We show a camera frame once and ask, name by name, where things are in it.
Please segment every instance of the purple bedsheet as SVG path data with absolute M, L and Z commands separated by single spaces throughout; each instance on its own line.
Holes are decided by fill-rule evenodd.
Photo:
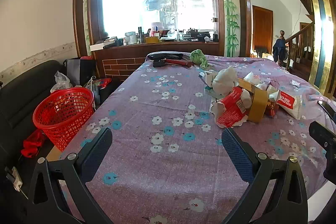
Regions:
M 297 156 L 307 195 L 314 194 L 325 183 L 326 159 L 325 150 L 309 136 L 309 124 L 317 120 L 335 132 L 317 102 L 306 98 L 318 91 L 267 59 L 207 58 L 215 65 L 210 69 L 233 65 L 240 78 L 252 71 L 262 79 L 277 80 L 285 92 L 303 95 L 299 121 L 280 109 L 274 119 L 264 116 L 259 124 L 246 122 L 234 130 L 256 152 L 282 160 Z M 200 71 L 197 66 L 153 68 L 147 60 L 64 151 L 63 158 L 79 152 L 100 127 L 112 130 L 112 146 L 86 185 L 115 224 L 221 223 L 244 193 L 248 184 L 221 144 L 222 129 L 209 113 L 211 97 L 204 94 Z M 301 83 L 298 90 L 291 79 Z M 69 197 L 66 187 L 63 191 Z

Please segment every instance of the red plastic basket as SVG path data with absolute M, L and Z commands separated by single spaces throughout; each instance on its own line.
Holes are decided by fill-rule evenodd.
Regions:
M 35 109 L 34 125 L 63 152 L 93 114 L 93 99 L 93 92 L 86 88 L 56 91 Z

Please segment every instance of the cable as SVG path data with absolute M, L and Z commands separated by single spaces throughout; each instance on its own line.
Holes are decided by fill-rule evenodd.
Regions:
M 300 12 L 299 12 L 299 18 L 297 19 L 297 21 L 296 21 L 296 23 L 295 23 L 294 30 L 295 30 L 295 27 L 296 27 L 297 23 L 299 22 L 299 19 L 300 19 L 300 15 L 301 15 L 301 7 L 302 7 L 302 2 L 300 3 Z

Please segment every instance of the metal screw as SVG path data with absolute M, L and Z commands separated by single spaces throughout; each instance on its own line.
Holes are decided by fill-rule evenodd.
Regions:
M 44 158 L 39 158 L 38 160 L 37 160 L 37 163 L 39 163 L 39 164 L 42 164 L 42 163 L 44 163 Z
M 289 160 L 290 160 L 292 163 L 297 163 L 297 158 L 294 157 L 294 156 L 291 156 L 291 157 L 289 158 Z
M 71 153 L 68 155 L 68 160 L 74 160 L 77 157 L 75 153 Z
M 267 155 L 265 153 L 259 153 L 258 158 L 260 158 L 261 160 L 265 160 L 267 159 Z

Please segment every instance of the white wall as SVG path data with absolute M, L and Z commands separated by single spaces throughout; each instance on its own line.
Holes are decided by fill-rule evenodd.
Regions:
M 292 14 L 292 32 L 300 30 L 300 22 L 311 23 L 308 12 L 300 0 L 280 0 Z
M 72 0 L 0 0 L 0 34 L 0 71 L 74 42 Z
M 273 45 L 280 30 L 285 31 L 286 38 L 292 32 L 292 14 L 280 0 L 251 0 L 251 4 L 273 11 Z

